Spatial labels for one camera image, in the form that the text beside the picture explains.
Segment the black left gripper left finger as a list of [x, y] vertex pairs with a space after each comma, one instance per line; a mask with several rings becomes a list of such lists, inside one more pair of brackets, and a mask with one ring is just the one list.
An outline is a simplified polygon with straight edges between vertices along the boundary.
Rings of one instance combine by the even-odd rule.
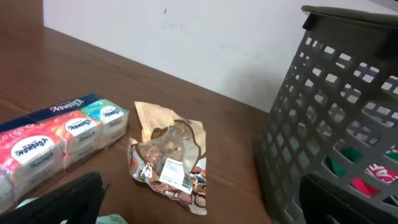
[[100, 173], [89, 172], [1, 215], [1, 224], [95, 223], [105, 193]]

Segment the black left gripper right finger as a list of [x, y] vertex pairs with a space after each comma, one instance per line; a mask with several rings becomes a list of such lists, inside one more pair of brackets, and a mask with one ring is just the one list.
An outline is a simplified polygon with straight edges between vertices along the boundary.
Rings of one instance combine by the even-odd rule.
[[307, 224], [382, 222], [378, 208], [310, 175], [301, 180], [299, 202]]

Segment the green Nescafe coffee bag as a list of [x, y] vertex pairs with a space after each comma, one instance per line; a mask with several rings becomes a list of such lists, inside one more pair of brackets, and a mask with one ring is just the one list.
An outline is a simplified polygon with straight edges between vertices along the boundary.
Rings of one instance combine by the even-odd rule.
[[[357, 151], [353, 147], [345, 148], [341, 151], [342, 155], [345, 156], [348, 160], [351, 162], [357, 162], [361, 158], [361, 153]], [[390, 149], [385, 152], [385, 155], [393, 159], [397, 162], [397, 150], [396, 149]], [[329, 157], [326, 157], [325, 163], [327, 167], [334, 173], [337, 177], [341, 177], [342, 175], [345, 174], [346, 170], [343, 168], [339, 163], [337, 163], [334, 159], [331, 159]], [[375, 177], [376, 179], [381, 180], [385, 184], [391, 184], [395, 180], [397, 180], [397, 173], [386, 169], [384, 166], [377, 165], [377, 164], [371, 164], [369, 165], [364, 172], [371, 177]], [[373, 197], [376, 194], [379, 193], [379, 189], [373, 187], [372, 185], [369, 185], [365, 181], [363, 181], [360, 178], [354, 178], [350, 186], [356, 189], [358, 192], [368, 196], [368, 197]], [[392, 205], [394, 207], [397, 206], [397, 196], [395, 195], [390, 195], [386, 197], [383, 200], [384, 203]]]

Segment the beige cookie snack bag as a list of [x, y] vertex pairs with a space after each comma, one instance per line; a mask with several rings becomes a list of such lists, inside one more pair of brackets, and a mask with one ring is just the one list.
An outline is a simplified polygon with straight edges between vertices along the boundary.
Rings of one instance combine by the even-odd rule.
[[127, 149], [130, 175], [153, 191], [206, 215], [206, 131], [171, 109], [135, 102], [142, 141]]

